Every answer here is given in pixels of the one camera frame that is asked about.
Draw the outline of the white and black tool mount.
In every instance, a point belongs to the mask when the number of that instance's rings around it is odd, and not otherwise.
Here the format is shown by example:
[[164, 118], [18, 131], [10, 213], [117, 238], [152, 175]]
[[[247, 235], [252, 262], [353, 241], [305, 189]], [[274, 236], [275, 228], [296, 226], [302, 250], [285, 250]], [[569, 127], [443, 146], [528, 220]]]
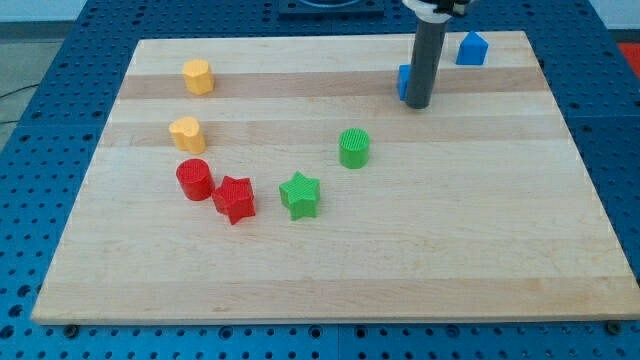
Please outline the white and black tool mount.
[[426, 23], [445, 23], [452, 17], [465, 17], [478, 0], [402, 0], [402, 4]]

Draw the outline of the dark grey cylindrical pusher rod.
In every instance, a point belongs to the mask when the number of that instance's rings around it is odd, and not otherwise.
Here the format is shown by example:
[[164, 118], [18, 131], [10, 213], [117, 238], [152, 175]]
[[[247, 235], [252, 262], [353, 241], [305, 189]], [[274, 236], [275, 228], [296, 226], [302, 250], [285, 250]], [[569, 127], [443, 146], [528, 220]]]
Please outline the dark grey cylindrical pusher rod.
[[447, 21], [418, 22], [405, 96], [405, 103], [413, 109], [430, 104], [447, 26]]

